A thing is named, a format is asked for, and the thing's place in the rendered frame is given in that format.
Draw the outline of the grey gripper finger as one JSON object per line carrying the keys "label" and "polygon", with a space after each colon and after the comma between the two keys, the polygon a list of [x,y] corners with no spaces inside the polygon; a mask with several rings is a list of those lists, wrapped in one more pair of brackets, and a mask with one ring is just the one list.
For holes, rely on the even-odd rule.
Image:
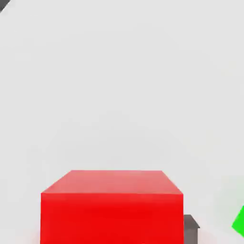
{"label": "grey gripper finger", "polygon": [[184,244],[198,244],[200,226],[190,214],[184,215]]}

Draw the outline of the small red cube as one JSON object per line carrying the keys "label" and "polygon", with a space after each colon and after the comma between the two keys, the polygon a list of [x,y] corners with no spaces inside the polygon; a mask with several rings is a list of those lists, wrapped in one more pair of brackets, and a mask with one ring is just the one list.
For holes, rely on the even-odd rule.
{"label": "small red cube", "polygon": [[70,171],[41,193],[40,244],[184,244],[183,193],[162,171]]}

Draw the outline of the small green cube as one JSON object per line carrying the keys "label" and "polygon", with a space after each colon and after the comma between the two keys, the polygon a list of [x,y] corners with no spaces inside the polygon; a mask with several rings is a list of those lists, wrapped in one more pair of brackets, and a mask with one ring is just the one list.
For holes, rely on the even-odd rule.
{"label": "small green cube", "polygon": [[232,228],[244,238],[244,205],[236,216]]}

